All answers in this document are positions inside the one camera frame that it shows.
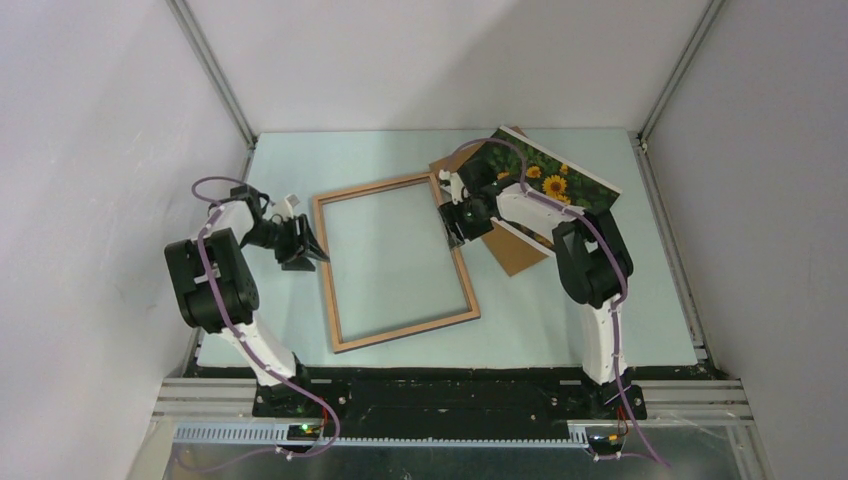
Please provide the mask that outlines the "sunflower photo print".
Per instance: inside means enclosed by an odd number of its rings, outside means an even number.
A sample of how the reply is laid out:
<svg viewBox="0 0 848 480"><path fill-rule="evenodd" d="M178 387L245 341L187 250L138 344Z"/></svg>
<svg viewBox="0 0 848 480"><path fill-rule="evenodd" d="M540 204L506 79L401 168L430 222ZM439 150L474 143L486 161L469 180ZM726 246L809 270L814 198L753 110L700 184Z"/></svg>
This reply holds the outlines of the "sunflower photo print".
<svg viewBox="0 0 848 480"><path fill-rule="evenodd" d="M496 179L525 175L537 192L575 208L610 208L622 189L530 140L516 127L500 127L490 142L479 142L457 154L462 164L480 158Z"/></svg>

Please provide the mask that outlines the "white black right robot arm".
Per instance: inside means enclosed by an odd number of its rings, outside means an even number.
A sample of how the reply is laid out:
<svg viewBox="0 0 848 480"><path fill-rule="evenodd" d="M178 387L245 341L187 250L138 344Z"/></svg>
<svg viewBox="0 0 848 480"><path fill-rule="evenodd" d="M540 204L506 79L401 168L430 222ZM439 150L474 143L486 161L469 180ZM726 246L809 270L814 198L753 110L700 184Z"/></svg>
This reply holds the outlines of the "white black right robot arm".
<svg viewBox="0 0 848 480"><path fill-rule="evenodd" d="M497 178L478 161L455 172L441 170L437 181L450 195L438 208L450 248L488 234L498 222L525 227L551 243L565 293L585 308L582 369L594 383L581 392L583 408L596 418L610 416L622 403L613 382L626 369L620 305L633 272L611 211L567 205L515 177Z"/></svg>

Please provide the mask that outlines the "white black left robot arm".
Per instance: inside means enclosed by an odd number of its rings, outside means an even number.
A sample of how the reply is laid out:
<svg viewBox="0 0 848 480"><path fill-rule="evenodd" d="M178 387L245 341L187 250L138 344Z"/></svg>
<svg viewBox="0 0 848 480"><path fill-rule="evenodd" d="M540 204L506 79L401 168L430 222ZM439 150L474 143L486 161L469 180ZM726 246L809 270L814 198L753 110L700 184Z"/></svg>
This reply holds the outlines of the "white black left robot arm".
<svg viewBox="0 0 848 480"><path fill-rule="evenodd" d="M313 272L328 255L319 245L309 218L298 213L299 199L278 202L252 186L231 190L214 201L199 232L173 242L164 256L185 323L232 345L248 362L263 387L280 387L278 404L292 416L304 416L316 403L315 388L301 380L302 364L260 318L260 294L243 254L246 246L265 249L283 271Z"/></svg>

